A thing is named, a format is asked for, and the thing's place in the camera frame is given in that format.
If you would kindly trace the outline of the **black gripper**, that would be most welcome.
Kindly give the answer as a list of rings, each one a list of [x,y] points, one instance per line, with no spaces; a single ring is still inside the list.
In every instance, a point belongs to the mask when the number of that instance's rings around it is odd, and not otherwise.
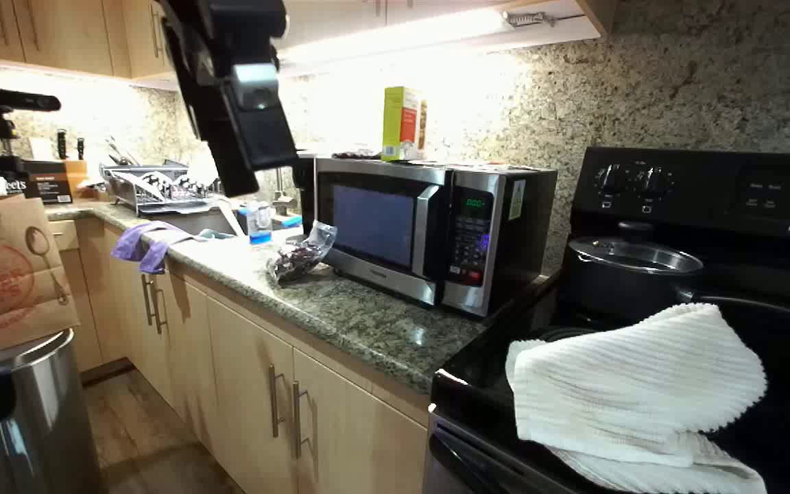
[[[283,0],[160,0],[161,29],[194,133],[228,198],[257,191],[256,172],[297,162],[279,103],[275,40]]]

